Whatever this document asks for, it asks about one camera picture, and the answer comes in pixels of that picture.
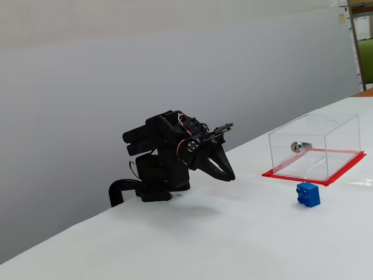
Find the blue block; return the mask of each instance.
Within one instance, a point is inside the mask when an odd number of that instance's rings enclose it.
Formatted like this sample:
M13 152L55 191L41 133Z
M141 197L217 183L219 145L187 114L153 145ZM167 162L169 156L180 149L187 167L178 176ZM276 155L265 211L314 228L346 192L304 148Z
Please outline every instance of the blue block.
M320 204L319 187L311 183L297 184L298 202L307 207L314 207Z

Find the black robotic arm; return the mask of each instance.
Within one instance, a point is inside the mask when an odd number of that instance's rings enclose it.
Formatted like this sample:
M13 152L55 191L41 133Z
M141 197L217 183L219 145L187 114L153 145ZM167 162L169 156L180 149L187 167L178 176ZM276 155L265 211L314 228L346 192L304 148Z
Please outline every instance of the black robotic arm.
M181 111L168 111L124 133L124 142L130 144L127 146L130 156L145 153L136 158L141 181L114 182L109 189L111 206L123 202L123 190L135 190L144 202L170 200L170 191L190 189L188 169L200 169L222 181L234 180L222 147L224 133L232 126L226 124L210 130L206 124Z

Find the clear acrylic box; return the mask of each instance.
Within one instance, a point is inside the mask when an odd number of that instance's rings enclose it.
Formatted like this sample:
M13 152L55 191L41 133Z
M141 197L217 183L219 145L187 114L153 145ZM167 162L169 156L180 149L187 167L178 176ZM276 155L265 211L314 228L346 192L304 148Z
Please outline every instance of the clear acrylic box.
M269 133L273 174L328 181L361 153L358 115L307 114Z

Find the wire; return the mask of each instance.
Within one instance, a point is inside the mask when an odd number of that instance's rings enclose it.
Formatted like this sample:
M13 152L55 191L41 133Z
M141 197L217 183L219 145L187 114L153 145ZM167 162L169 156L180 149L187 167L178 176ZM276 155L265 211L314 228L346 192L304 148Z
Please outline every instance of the wire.
M177 156L178 159L179 159L179 149L180 149L181 144L182 144L184 141L185 141L185 139L184 139L184 140L181 140L181 142L179 143L179 145L177 145L176 156Z
M192 136L192 132L191 132L189 129L187 129L187 128L185 127L185 125L181 122L181 119L180 119L180 118L182 118L182 117L184 117L184 114L179 114L179 116L177 117L179 123L181 124L182 127L185 128L185 130L187 131L187 133L188 133L190 136Z
M181 142L179 143L179 145L177 145L176 156L177 156L178 160L180 160L181 162L184 162L184 164L187 165L187 163L186 163L185 161L183 161L182 159L179 158L179 149L180 149L180 147L181 147L181 144L182 144L184 141L185 141L185 139L184 139L184 140L181 140Z
M136 176L137 179L140 179L139 176L137 176L136 173L133 171L131 163L135 164L133 161L129 161L129 168L130 168L130 170L132 171L133 175Z

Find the white table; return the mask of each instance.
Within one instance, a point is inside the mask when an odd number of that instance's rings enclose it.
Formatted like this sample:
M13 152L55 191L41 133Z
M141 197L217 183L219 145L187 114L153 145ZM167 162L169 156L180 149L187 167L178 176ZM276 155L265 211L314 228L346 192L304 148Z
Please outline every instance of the white table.
M368 155L320 187L315 208L297 202L297 182L261 177L262 135L228 153L236 181L191 172L190 191L109 209L4 263L0 279L373 279L372 108L368 97L317 110L359 113Z

